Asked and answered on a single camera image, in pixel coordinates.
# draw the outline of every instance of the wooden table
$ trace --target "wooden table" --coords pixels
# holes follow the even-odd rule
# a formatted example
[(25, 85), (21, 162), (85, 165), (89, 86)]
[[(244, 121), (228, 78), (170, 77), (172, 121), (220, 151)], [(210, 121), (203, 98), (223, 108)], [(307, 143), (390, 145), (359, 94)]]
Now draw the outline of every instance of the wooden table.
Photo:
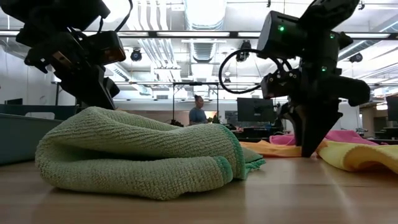
[(0, 224), (398, 223), (398, 175), (268, 159), (247, 181), (158, 202), (54, 189), (33, 163), (0, 167)]

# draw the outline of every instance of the pink towel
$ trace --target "pink towel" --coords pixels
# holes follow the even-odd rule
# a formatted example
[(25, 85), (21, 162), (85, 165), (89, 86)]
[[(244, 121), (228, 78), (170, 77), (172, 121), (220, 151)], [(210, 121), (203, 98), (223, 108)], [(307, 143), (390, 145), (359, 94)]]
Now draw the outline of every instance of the pink towel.
[[(356, 144), (366, 144), (370, 146), (378, 146), (377, 143), (363, 139), (360, 135), (358, 135), (355, 131), (352, 130), (331, 130), (325, 136), (325, 139), (336, 142), (347, 142), (347, 143), (356, 143)], [(269, 141), (272, 144), (278, 144), (278, 145), (285, 145), (285, 146), (295, 145), (294, 135), (292, 134), (287, 134), (283, 136), (271, 136)]]

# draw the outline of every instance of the gray shirt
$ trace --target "gray shirt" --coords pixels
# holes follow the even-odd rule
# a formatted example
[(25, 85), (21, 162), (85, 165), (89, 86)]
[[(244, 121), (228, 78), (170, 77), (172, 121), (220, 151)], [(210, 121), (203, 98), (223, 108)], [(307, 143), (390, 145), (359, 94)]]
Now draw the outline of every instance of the gray shirt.
[(192, 110), (189, 111), (189, 122), (207, 123), (205, 112), (202, 109), (192, 108)]

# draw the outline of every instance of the woman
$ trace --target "woman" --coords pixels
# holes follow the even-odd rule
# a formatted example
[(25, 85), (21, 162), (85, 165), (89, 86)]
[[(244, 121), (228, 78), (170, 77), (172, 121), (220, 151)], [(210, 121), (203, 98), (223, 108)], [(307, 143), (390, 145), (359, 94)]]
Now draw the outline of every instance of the woman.
[(203, 98), (195, 95), (195, 107), (189, 111), (189, 125), (206, 124), (207, 118), (205, 112), (201, 109), (203, 107)]

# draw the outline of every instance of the green microfiber towel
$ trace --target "green microfiber towel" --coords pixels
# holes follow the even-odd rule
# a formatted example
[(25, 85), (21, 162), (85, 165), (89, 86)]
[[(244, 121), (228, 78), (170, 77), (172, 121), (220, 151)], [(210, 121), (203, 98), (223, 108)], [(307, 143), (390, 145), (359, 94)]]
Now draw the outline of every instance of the green microfiber towel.
[(180, 128), (95, 107), (47, 133), (36, 152), (41, 176), (53, 186), (158, 200), (245, 179), (264, 163), (220, 124)]

